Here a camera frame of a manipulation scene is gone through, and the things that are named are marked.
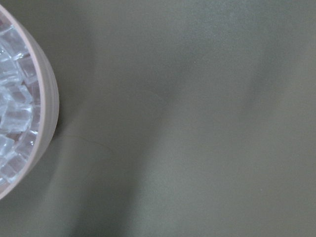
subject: ice cube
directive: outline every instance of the ice cube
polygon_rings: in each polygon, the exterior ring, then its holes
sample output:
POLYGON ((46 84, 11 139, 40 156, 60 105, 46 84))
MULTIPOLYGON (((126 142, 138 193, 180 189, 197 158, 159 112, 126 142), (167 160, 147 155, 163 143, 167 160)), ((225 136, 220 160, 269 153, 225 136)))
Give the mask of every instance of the ice cube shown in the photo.
POLYGON ((28 157, 34 147, 37 134, 38 133, 36 131, 28 131, 25 136, 21 137, 21 141, 15 149, 16 152, 28 157))
POLYGON ((40 106, 33 107, 33 120, 31 122, 30 130, 38 131, 40 126, 40 106))
POLYGON ((0 34, 0 43, 11 57, 22 57, 28 53, 25 43, 13 27, 0 34))
POLYGON ((0 129, 11 133, 26 131, 32 121, 32 106, 9 101, 1 117, 0 129))
POLYGON ((29 85, 29 91, 30 94, 33 97, 33 102, 35 105, 39 105, 40 104, 40 86, 39 86, 39 82, 35 81, 32 84, 29 85))
POLYGON ((0 20, 0 34, 8 31, 12 26, 0 20))
POLYGON ((6 158, 0 157, 0 167, 6 163, 6 158))
POLYGON ((15 102, 30 104, 33 100, 29 90, 25 85, 10 86, 7 88, 7 90, 10 92, 12 99, 15 102))
POLYGON ((9 185, 10 183, 0 175, 0 193, 2 193, 9 185))
POLYGON ((22 76, 18 71, 0 74, 0 86, 18 85, 22 83, 22 76))
POLYGON ((0 62, 11 60, 10 55, 7 53, 7 51, 4 49, 2 45, 0 45, 0 62))
POLYGON ((5 87, 0 86, 0 116, 4 114, 9 100, 13 100, 10 92, 5 87))
POLYGON ((16 152, 12 152, 8 156, 8 160, 7 165, 10 165, 16 173, 19 173, 26 163, 24 157, 16 152))
POLYGON ((14 141, 18 141, 20 136, 22 135, 23 132, 19 132, 19 133, 7 133, 5 132, 4 135, 8 138, 13 139, 14 141))
POLYGON ((0 75, 11 74, 17 69, 11 59, 0 62, 0 75))
POLYGON ((0 157, 7 155, 14 145, 14 140, 0 134, 0 157))
POLYGON ((30 85, 33 82, 37 81, 35 67, 30 56, 19 58, 17 60, 17 63, 22 74, 25 77, 24 82, 26 85, 30 85))
POLYGON ((16 172, 10 165, 4 165, 0 167, 0 176, 3 176, 8 181, 13 181, 15 178, 16 172))

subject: gray tabletop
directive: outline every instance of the gray tabletop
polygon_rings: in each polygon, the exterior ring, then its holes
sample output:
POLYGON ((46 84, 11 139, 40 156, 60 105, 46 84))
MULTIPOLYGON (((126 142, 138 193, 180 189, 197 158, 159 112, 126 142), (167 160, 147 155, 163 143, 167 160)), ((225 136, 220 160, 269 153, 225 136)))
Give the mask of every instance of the gray tabletop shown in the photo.
POLYGON ((316 236, 315 0, 2 0, 60 118, 1 237, 316 236))

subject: ice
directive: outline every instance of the ice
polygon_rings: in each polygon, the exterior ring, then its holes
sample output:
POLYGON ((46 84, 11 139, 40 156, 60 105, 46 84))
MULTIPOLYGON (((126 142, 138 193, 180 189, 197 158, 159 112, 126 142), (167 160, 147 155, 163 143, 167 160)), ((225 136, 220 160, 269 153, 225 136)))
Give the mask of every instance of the ice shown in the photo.
POLYGON ((6 163, 6 159, 3 157, 0 157, 0 167, 3 166, 6 163))
POLYGON ((0 86, 0 116, 4 114, 9 100, 12 100, 9 91, 5 87, 0 86))
POLYGON ((16 175, 16 172, 10 165, 4 165, 0 167, 0 176, 3 176, 7 180, 13 181, 15 175, 16 175))
POLYGON ((13 27, 0 34, 0 43, 11 57, 22 57, 28 53, 25 43, 13 27))
POLYGON ((22 77, 18 71, 12 71, 9 73, 0 74, 0 86, 9 86, 15 84, 21 84, 22 77))
POLYGON ((33 97, 33 102, 35 105, 40 104, 40 86, 39 82, 35 81, 34 83, 29 85, 30 94, 33 97))
POLYGON ((10 154, 9 158, 8 158, 8 165, 10 165, 12 167, 12 169, 19 173, 21 171, 21 169, 24 167, 26 161, 24 159, 24 157, 16 152, 13 152, 12 154, 10 154))
POLYGON ((0 193, 19 175, 40 125, 40 88, 31 56, 13 26, 0 20, 0 193))
POLYGON ((6 156, 12 149, 14 140, 0 134, 0 157, 6 156))
POLYGON ((0 175, 0 193, 2 193, 9 185, 10 183, 0 175))
POLYGON ((6 22, 2 22, 0 20, 0 34, 3 34, 5 31, 9 30, 11 28, 11 26, 6 23, 6 22))
POLYGON ((37 81, 35 67, 30 56, 18 59, 17 63, 22 74, 25 76, 24 82, 26 85, 37 81))
POLYGON ((0 45, 0 62, 10 60, 10 59, 11 59, 10 55, 7 53, 4 47, 0 45))
POLYGON ((38 131, 40 126, 40 106, 33 107, 33 120, 30 130, 38 131))
POLYGON ((30 104, 33 100, 29 90, 24 85, 10 86, 7 89, 15 102, 30 104))
POLYGON ((7 75, 16 71, 16 67, 11 59, 0 62, 0 75, 7 75))
POLYGON ((11 133, 26 131, 32 121, 32 106, 9 101, 1 117, 0 129, 11 133))
POLYGON ((18 144, 16 152, 19 152, 28 157, 34 147, 37 134, 38 133, 35 131, 28 131, 18 144))

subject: bowl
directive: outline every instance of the bowl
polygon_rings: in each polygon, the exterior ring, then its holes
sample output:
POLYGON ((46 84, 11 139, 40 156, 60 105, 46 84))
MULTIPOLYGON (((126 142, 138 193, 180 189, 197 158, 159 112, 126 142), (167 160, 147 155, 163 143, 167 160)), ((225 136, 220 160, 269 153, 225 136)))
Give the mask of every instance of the bowl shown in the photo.
POLYGON ((57 83, 47 57, 0 5, 0 199, 43 155, 58 112, 57 83))

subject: clear ice cube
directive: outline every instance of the clear ice cube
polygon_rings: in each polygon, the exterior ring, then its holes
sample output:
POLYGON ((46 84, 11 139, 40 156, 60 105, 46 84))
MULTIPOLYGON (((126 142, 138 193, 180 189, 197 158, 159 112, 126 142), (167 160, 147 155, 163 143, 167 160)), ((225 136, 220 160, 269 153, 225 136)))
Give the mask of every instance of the clear ice cube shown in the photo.
POLYGON ((22 83, 22 77, 17 71, 0 74, 0 86, 10 86, 22 83))
POLYGON ((30 104, 33 100, 29 90, 26 88, 25 85, 16 85, 10 86, 7 88, 10 92, 12 99, 15 102, 22 103, 22 104, 30 104))
POLYGON ((40 126, 40 106, 33 107, 33 120, 31 122, 30 130, 38 131, 40 126))
POLYGON ((6 22, 2 22, 0 20, 0 34, 3 34, 4 32, 6 32, 7 30, 9 30, 12 26, 9 25, 8 23, 6 22))
POLYGON ((7 75, 16 71, 16 67, 11 59, 0 63, 0 75, 7 75))
POLYGON ((32 84, 29 85, 29 91, 30 94, 33 97, 33 102, 35 105, 39 105, 40 104, 40 86, 39 86, 39 82, 35 81, 32 84))
POLYGON ((6 156, 12 149, 14 140, 0 134, 0 157, 6 156))
POLYGON ((4 114, 8 102, 12 99, 10 92, 5 87, 0 86, 0 116, 4 114))
POLYGON ((0 174, 0 193, 2 193, 9 185, 10 183, 0 174))
POLYGON ((0 167, 6 163, 6 158, 0 157, 0 167))
POLYGON ((23 57, 17 60, 19 68, 24 75, 24 82, 26 85, 30 85, 37 81, 36 70, 33 61, 30 56, 23 57))
POLYGON ((26 163, 24 157, 16 152, 11 153, 8 160, 7 164, 10 165, 16 173, 19 173, 26 163))
POLYGON ((4 165, 0 167, 0 176, 3 176, 8 181, 13 181, 15 178, 16 172, 10 165, 4 165))
POLYGON ((16 152, 28 157, 34 147, 37 134, 35 131, 28 131, 15 149, 16 152))
POLYGON ((4 49, 4 47, 0 44, 0 62, 11 60, 10 55, 4 49))
POLYGON ((11 57, 22 57, 28 53, 25 43, 13 27, 0 34, 0 43, 11 57))
POLYGON ((1 117, 0 129, 11 133, 24 132, 32 121, 32 106, 9 101, 1 117))

